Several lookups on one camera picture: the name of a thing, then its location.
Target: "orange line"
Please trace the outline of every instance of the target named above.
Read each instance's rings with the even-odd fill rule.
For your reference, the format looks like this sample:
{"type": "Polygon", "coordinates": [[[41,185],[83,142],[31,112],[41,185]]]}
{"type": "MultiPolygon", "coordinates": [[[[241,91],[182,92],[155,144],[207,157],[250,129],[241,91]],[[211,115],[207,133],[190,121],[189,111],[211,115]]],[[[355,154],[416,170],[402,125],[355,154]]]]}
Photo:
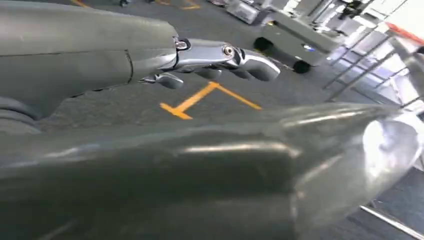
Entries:
{"type": "Polygon", "coordinates": [[[70,0],[70,1],[73,2],[74,4],[80,6],[80,7],[83,7],[83,8],[86,8],[86,9],[91,9],[91,7],[89,5],[86,5],[82,2],[80,2],[80,0],[70,0]]]}
{"type": "Polygon", "coordinates": [[[256,110],[261,110],[262,109],[262,107],[260,107],[259,105],[254,104],[253,102],[251,102],[251,101],[245,99],[244,97],[242,97],[242,96],[240,96],[240,95],[238,95],[238,94],[236,94],[236,93],[234,93],[234,92],[226,89],[225,87],[223,87],[221,85],[216,86],[216,88],[219,89],[219,90],[221,90],[221,91],[223,91],[224,93],[226,93],[226,94],[228,94],[228,95],[230,95],[230,96],[232,96],[232,97],[240,100],[241,102],[243,102],[243,103],[251,106],[252,108],[254,108],[256,110]]]}
{"type": "Polygon", "coordinates": [[[177,117],[180,117],[181,119],[184,119],[184,120],[190,120],[190,119],[193,119],[191,116],[189,116],[189,115],[185,114],[185,113],[184,113],[184,112],[182,112],[182,111],[178,111],[177,109],[175,109],[175,108],[173,108],[173,107],[169,106],[169,105],[168,105],[168,104],[166,104],[166,103],[161,103],[161,104],[160,104],[160,106],[161,106],[163,109],[165,109],[166,111],[170,112],[171,114],[173,114],[173,115],[175,115],[175,116],[177,116],[177,117]]]}
{"type": "Polygon", "coordinates": [[[155,0],[155,2],[158,3],[158,4],[163,4],[163,5],[171,5],[169,2],[164,2],[164,1],[161,1],[161,0],[155,0]]]}
{"type": "Polygon", "coordinates": [[[200,6],[193,2],[193,0],[185,0],[190,6],[181,7],[182,10],[199,9],[200,6]]]}
{"type": "Polygon", "coordinates": [[[183,101],[180,105],[178,105],[175,109],[179,112],[184,112],[189,107],[193,106],[195,103],[197,103],[200,99],[208,95],[210,92],[212,92],[215,88],[219,86],[218,83],[210,81],[209,85],[207,85],[202,90],[195,93],[193,96],[191,96],[189,99],[183,101]]]}

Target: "white wall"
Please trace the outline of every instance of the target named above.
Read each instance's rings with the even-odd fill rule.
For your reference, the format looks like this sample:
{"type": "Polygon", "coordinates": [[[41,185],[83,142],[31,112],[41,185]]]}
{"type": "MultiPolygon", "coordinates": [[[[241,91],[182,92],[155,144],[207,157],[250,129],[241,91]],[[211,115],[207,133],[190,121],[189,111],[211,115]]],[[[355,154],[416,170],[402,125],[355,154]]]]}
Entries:
{"type": "Polygon", "coordinates": [[[424,0],[408,0],[386,21],[424,39],[424,0]]]}

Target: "gray floor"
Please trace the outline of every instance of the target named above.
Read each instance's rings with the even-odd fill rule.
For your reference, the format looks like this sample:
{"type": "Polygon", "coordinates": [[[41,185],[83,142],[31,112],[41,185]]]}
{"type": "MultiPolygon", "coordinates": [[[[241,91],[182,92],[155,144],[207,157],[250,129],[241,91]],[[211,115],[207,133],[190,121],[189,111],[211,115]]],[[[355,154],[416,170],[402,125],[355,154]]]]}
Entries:
{"type": "MultiPolygon", "coordinates": [[[[125,14],[161,19],[176,27],[179,34],[188,38],[226,41],[235,46],[252,48],[259,30],[242,23],[205,0],[193,0],[199,9],[182,10],[183,0],[171,0],[172,5],[147,4],[136,1],[128,8],[118,6],[118,0],[83,0],[90,7],[125,14]]],[[[69,4],[70,0],[44,0],[43,2],[69,4]]],[[[298,75],[282,67],[280,77],[274,82],[247,81],[225,73],[217,80],[225,88],[239,94],[264,109],[280,106],[317,104],[324,102],[333,91],[342,87],[333,84],[322,90],[339,70],[328,65],[314,68],[305,75],[298,75]]],[[[68,99],[51,117],[41,121],[44,131],[52,132],[72,128],[115,126],[163,121],[182,121],[160,108],[160,103],[177,106],[208,84],[208,80],[194,74],[181,75],[185,85],[169,90],[159,85],[128,85],[90,92],[68,99]]],[[[339,101],[373,103],[369,97],[355,91],[343,94],[339,101]]],[[[187,113],[193,118],[223,116],[234,112],[257,111],[233,97],[213,91],[187,113]]],[[[394,188],[384,193],[377,205],[384,211],[424,232],[424,174],[412,170],[394,188]]],[[[408,240],[409,236],[389,227],[364,212],[357,212],[336,224],[306,233],[305,240],[408,240]]]]}

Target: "silver robotic hand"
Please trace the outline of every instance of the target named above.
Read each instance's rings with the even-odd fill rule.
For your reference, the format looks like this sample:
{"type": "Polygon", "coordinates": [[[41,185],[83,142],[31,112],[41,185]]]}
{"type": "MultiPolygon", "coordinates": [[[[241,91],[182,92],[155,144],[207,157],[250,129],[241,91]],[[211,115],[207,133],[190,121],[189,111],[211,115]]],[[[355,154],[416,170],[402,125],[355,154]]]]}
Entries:
{"type": "Polygon", "coordinates": [[[141,83],[159,83],[166,88],[177,89],[184,82],[169,72],[196,73],[206,79],[218,78],[228,70],[243,79],[255,77],[261,81],[272,81],[280,69],[265,56],[251,50],[231,46],[226,42],[194,38],[175,37],[176,64],[163,68],[165,73],[141,79],[141,83]]]}

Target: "gray plastic casing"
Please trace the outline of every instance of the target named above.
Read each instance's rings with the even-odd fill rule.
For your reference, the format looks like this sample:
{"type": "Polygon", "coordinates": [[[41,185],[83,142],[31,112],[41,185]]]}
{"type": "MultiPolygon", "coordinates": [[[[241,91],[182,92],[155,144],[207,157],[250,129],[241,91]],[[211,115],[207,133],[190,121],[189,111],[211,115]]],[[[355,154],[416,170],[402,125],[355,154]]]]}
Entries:
{"type": "Polygon", "coordinates": [[[0,32],[0,109],[34,120],[70,96],[137,81],[177,57],[167,22],[76,6],[0,1],[0,32]]]}

